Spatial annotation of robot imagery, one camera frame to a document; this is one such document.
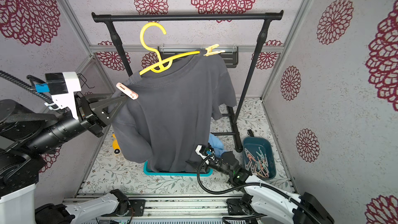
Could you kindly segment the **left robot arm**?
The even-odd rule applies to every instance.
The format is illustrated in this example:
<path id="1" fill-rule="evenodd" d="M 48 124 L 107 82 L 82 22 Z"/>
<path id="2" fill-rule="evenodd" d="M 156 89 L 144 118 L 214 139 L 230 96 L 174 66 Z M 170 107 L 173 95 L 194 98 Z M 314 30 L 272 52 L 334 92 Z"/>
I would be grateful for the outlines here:
<path id="1" fill-rule="evenodd" d="M 61 116 L 39 114 L 13 100 L 1 101 L 1 223 L 82 224 L 106 214 L 132 215 L 128 197 L 120 190 L 79 204 L 35 207 L 34 191 L 45 154 L 86 131 L 97 137 L 126 103 L 126 96 L 74 96 L 77 110 Z"/>

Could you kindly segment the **dark grey t-shirt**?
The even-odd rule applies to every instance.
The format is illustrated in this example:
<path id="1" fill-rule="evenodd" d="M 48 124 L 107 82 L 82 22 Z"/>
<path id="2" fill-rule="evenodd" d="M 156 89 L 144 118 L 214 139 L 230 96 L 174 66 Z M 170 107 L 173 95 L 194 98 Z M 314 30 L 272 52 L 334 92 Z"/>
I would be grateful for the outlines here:
<path id="1" fill-rule="evenodd" d="M 225 62 L 205 50 L 161 73 L 135 73 L 125 85 L 138 98 L 128 99 L 115 117 L 114 134 L 126 160 L 154 172 L 192 173 L 192 163 L 201 160 L 195 150 L 207 145 L 220 106 L 236 105 Z"/>

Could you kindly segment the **pink clothespin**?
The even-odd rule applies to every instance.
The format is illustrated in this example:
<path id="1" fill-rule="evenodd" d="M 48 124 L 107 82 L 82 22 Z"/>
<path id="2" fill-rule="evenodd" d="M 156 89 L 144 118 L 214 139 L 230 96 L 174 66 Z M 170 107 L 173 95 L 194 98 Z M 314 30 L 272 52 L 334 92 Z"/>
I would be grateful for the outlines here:
<path id="1" fill-rule="evenodd" d="M 138 94 L 133 90 L 129 89 L 126 85 L 122 83 L 116 84 L 117 89 L 119 89 L 123 94 L 131 98 L 132 100 L 138 99 Z"/>

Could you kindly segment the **light blue garment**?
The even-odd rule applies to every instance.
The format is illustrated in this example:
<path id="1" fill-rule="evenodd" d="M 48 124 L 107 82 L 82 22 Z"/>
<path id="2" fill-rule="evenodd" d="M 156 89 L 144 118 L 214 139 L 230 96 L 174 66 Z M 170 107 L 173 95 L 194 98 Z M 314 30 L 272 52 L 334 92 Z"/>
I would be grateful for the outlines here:
<path id="1" fill-rule="evenodd" d="M 209 134 L 208 144 L 214 149 L 216 157 L 220 158 L 226 152 L 222 141 L 211 133 Z"/>

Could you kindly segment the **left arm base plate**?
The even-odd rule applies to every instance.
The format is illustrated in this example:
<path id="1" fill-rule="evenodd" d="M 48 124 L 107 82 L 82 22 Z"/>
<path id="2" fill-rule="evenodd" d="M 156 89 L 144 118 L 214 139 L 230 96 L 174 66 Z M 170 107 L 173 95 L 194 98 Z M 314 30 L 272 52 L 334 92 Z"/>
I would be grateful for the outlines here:
<path id="1" fill-rule="evenodd" d="M 119 204 L 116 210 L 110 214 L 102 215 L 102 217 L 141 217 L 143 216 L 146 200 L 129 199 L 129 203 L 123 202 Z"/>

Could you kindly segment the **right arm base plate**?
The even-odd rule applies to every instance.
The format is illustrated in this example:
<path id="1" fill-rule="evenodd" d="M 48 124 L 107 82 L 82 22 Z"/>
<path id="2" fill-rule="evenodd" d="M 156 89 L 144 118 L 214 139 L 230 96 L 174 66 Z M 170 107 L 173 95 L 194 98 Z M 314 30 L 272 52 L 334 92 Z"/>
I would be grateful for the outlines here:
<path id="1" fill-rule="evenodd" d="M 243 201 L 242 199 L 227 199 L 227 209 L 228 214 L 231 216 L 240 216 L 240 215 L 254 215 L 256 212 L 250 206 L 249 203 Z"/>

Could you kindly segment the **beige clothespin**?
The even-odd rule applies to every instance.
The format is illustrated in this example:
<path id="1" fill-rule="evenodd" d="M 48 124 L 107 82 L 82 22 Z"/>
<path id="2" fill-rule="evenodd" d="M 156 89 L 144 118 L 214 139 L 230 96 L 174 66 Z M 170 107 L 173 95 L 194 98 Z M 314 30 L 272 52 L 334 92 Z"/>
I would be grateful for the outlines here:
<path id="1" fill-rule="evenodd" d="M 214 45 L 211 45 L 211 46 L 205 48 L 205 50 L 206 50 L 205 56 L 209 57 L 209 56 L 225 53 L 226 52 L 225 50 L 217 50 L 217 48 L 219 48 L 219 46 L 220 46 L 219 44 L 214 44 Z"/>

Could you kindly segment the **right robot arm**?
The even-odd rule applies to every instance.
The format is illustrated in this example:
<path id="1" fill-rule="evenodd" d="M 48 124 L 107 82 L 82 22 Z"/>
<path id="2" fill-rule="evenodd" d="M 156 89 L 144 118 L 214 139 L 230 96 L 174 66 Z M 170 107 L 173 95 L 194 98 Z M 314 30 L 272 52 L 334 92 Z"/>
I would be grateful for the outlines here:
<path id="1" fill-rule="evenodd" d="M 233 152 L 216 157 L 209 147 L 198 146 L 196 153 L 202 158 L 197 171 L 199 186 L 212 195 L 233 191 L 243 192 L 236 206 L 247 215 L 246 219 L 270 217 L 282 224 L 333 224 L 333 217 L 310 193 L 302 195 L 281 190 L 252 174 L 239 164 Z M 206 188 L 200 179 L 202 169 L 214 169 L 228 176 L 232 186 L 222 191 Z"/>

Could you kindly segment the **yellow plastic hanger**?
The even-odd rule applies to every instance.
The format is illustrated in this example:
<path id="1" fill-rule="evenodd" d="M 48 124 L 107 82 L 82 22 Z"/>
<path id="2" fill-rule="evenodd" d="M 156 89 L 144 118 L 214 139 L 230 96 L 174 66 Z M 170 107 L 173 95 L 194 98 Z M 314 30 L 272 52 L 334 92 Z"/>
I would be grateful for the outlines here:
<path id="1" fill-rule="evenodd" d="M 141 29 L 141 32 L 140 32 L 141 45 L 146 50 L 154 52 L 156 54 L 157 58 L 158 58 L 158 62 L 153 64 L 153 65 L 151 65 L 151 66 L 148 66 L 148 67 L 144 68 L 143 70 L 141 70 L 139 72 L 140 76 L 144 75 L 145 73 L 147 73 L 149 71 L 152 71 L 154 73 L 164 72 L 164 71 L 168 70 L 172 66 L 174 60 L 177 60 L 177 59 L 180 59 L 180 58 L 183 58 L 183 57 L 187 57 L 187 56 L 191 56 L 191 55 L 200 54 L 200 51 L 192 51 L 192 52 L 186 52 L 186 53 L 174 55 L 174 56 L 171 56 L 171 57 L 166 58 L 166 59 L 162 59 L 161 54 L 160 54 L 160 52 L 157 49 L 151 48 L 148 45 L 146 45 L 146 43 L 145 43 L 144 35 L 145 35 L 145 32 L 147 31 L 147 29 L 149 29 L 150 27 L 157 27 L 157 28 L 159 28 L 162 31 L 162 33 L 164 35 L 167 34 L 167 31 L 165 30 L 165 28 L 162 25 L 160 25 L 159 23 L 156 23 L 156 22 L 147 23 Z"/>

